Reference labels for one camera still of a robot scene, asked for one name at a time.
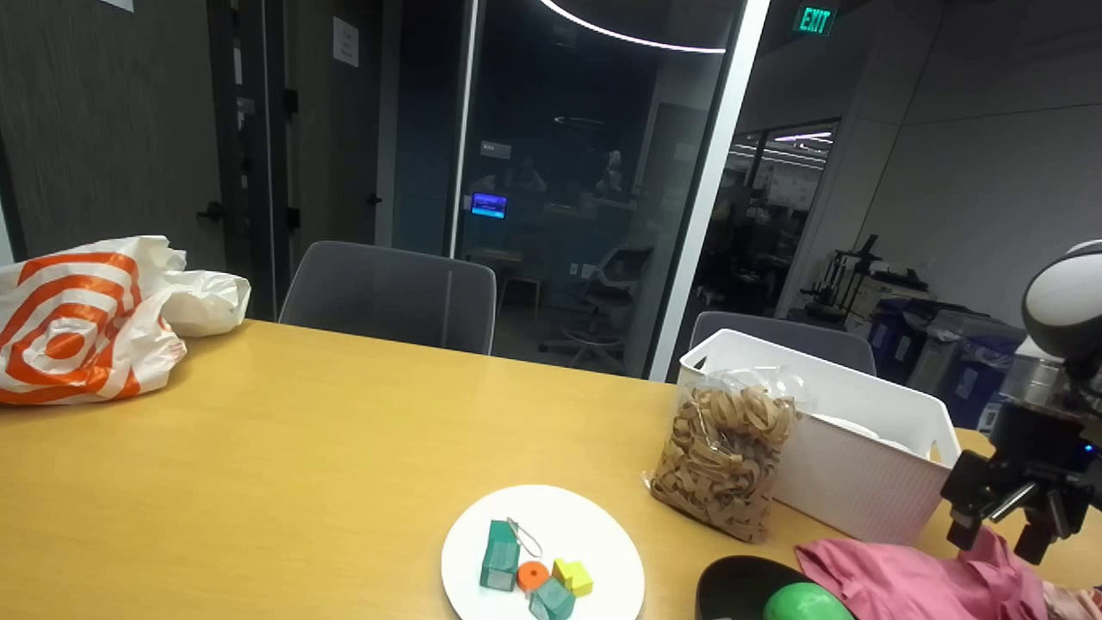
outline white plate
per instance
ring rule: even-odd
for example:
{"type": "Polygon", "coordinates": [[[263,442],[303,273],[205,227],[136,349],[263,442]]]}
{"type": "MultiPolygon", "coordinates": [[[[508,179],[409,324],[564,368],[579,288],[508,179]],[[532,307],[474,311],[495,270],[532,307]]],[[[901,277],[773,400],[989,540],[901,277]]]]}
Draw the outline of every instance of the white plate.
{"type": "Polygon", "coordinates": [[[479,586],[489,520],[517,520],[543,548],[541,562],[581,562],[594,593],[575,604],[573,620],[629,620],[644,605],[644,562],[626,531],[596,504],[557,485],[510,485],[473,504],[447,531],[441,580],[451,610],[464,620],[532,620],[520,590],[479,586]]]}

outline snack bag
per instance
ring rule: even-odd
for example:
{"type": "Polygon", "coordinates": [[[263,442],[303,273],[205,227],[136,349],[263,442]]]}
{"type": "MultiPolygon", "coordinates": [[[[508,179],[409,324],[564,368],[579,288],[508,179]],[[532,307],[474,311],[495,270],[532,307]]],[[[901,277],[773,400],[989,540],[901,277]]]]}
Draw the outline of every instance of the snack bag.
{"type": "Polygon", "coordinates": [[[161,233],[0,264],[0,403],[97,403],[161,388],[186,355],[183,338],[235,330],[251,292],[237,277],[183,270],[183,252],[161,233]]]}
{"type": "Polygon", "coordinates": [[[652,497],[738,540],[760,540],[794,421],[795,403],[755,376],[701,376],[683,387],[652,497]]]}

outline white container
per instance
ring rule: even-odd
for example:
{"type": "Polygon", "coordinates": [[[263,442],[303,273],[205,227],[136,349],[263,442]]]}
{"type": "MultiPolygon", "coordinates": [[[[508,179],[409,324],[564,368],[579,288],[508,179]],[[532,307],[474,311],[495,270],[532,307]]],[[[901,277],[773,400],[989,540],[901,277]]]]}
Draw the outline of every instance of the white container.
{"type": "Polygon", "coordinates": [[[776,497],[866,540],[908,543],[928,526],[962,455],[939,400],[742,330],[683,355],[678,387],[712,371],[758,371],[795,394],[776,497]]]}

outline wooden table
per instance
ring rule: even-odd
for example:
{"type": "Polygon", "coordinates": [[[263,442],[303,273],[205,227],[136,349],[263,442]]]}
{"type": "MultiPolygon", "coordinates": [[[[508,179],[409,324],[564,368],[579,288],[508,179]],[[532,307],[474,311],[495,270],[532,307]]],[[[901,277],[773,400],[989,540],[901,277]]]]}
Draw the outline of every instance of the wooden table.
{"type": "MultiPolygon", "coordinates": [[[[0,415],[5,620],[451,618],[437,558],[484,494],[551,481],[640,548],[644,618],[691,618],[722,555],[794,562],[836,531],[776,505],[769,543],[644,489],[672,387],[279,324],[193,343],[159,397],[0,415]]],[[[939,512],[924,548],[950,555],[939,512]]],[[[1046,575],[1099,581],[1092,535],[1046,575]]]]}

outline green fruit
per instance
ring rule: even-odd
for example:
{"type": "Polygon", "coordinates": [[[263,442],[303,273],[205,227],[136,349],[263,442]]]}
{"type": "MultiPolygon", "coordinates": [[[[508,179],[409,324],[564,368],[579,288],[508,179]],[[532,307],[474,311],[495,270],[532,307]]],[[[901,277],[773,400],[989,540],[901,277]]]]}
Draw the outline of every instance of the green fruit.
{"type": "Polygon", "coordinates": [[[766,604],[766,620],[856,620],[835,593],[812,581],[788,581],[766,604]]]}

